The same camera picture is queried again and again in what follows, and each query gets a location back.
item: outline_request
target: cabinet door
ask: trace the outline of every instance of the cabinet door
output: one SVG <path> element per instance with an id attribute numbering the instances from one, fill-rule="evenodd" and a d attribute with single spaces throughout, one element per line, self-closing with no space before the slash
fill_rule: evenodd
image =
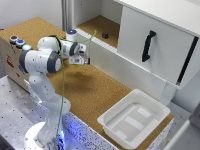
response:
<path id="1" fill-rule="evenodd" d="M 142 55 L 147 36 L 154 31 L 148 55 Z M 124 6 L 118 41 L 118 53 L 158 76 L 177 83 L 194 36 Z"/>

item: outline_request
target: drawer handle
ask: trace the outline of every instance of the drawer handle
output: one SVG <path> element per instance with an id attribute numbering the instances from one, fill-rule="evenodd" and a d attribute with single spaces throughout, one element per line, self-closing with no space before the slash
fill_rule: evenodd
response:
<path id="1" fill-rule="evenodd" d="M 147 39 L 146 39 L 145 45 L 144 45 L 144 51 L 142 54 L 142 62 L 145 62 L 150 58 L 150 56 L 148 55 L 149 47 L 151 44 L 151 38 L 154 37 L 155 35 L 156 35 L 156 32 L 150 31 L 149 35 L 147 36 Z"/>

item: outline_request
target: white robotic arm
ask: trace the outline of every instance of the white robotic arm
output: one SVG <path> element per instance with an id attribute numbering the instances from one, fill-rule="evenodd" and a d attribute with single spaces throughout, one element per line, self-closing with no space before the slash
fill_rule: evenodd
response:
<path id="1" fill-rule="evenodd" d="M 30 74 L 29 86 L 42 102 L 41 105 L 47 108 L 45 114 L 45 124 L 38 132 L 35 141 L 41 150 L 51 150 L 53 141 L 56 138 L 56 130 L 62 105 L 62 96 L 55 93 L 55 89 L 46 73 L 56 73 L 61 67 L 60 50 L 63 58 L 69 58 L 70 64 L 84 65 L 87 59 L 86 46 L 77 42 L 77 32 L 69 30 L 67 40 L 56 41 L 55 37 L 44 37 L 38 42 L 38 51 L 23 51 L 20 55 L 20 64 L 25 72 Z M 63 112 L 69 112 L 71 104 L 64 98 Z M 62 121 L 59 127 L 59 133 L 63 130 Z M 66 145 L 57 146 L 58 149 L 66 149 Z"/>

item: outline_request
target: white plastic tray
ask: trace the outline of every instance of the white plastic tray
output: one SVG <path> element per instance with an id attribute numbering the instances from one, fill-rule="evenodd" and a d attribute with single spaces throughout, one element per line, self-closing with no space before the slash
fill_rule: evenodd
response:
<path id="1" fill-rule="evenodd" d="M 169 115 L 170 109 L 133 90 L 98 118 L 105 133 L 126 149 L 137 148 Z"/>

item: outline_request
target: yellow-green wire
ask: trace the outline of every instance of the yellow-green wire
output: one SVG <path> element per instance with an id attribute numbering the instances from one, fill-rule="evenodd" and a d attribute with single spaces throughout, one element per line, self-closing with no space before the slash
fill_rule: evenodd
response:
<path id="1" fill-rule="evenodd" d="M 59 52 L 60 52 L 60 59 L 61 59 L 61 63 L 62 63 L 62 73 L 63 73 L 63 86 L 62 86 L 62 105 L 61 105 L 61 110 L 60 110 L 60 117 L 59 117 L 59 121 L 58 121 L 58 128 L 57 128 L 57 131 L 56 131 L 56 139 L 54 141 L 54 150 L 55 150 L 55 146 L 56 146 L 56 142 L 57 142 L 57 138 L 58 138 L 58 130 L 59 130 L 59 127 L 60 127 L 60 120 L 62 118 L 62 110 L 63 110 L 63 97 L 64 97 L 64 90 L 65 90 L 65 70 L 64 70 L 64 62 L 63 62 L 63 57 L 62 57 L 62 53 L 61 53 L 61 48 L 58 44 L 58 40 L 57 38 L 56 39 L 56 43 L 59 47 Z"/>
<path id="2" fill-rule="evenodd" d="M 89 55 L 90 55 L 90 43 L 92 41 L 92 38 L 97 34 L 97 31 L 95 30 L 93 35 L 91 36 L 91 38 L 84 40 L 84 41 L 69 41 L 60 37 L 57 37 L 58 39 L 64 40 L 64 41 L 68 41 L 68 42 L 73 42 L 73 43 L 83 43 L 83 42 L 87 42 L 89 41 Z M 62 86 L 62 105 L 61 105 L 61 110 L 60 110 L 60 117 L 59 117 L 59 121 L 58 121 L 58 128 L 56 131 L 56 139 L 54 141 L 54 150 L 55 150 L 55 146 L 56 146 L 56 142 L 57 142 L 57 138 L 58 138 L 58 131 L 59 131 L 59 127 L 60 127 L 60 120 L 62 118 L 62 110 L 63 110 L 63 98 L 64 98 L 64 91 L 65 91 L 65 70 L 64 70 L 64 62 L 63 62 L 63 57 L 62 57 L 62 53 L 61 53 L 61 48 L 60 45 L 58 43 L 58 39 L 55 37 L 56 43 L 59 47 L 59 52 L 60 52 L 60 59 L 61 59 L 61 63 L 62 63 L 62 74 L 63 74 L 63 86 Z"/>

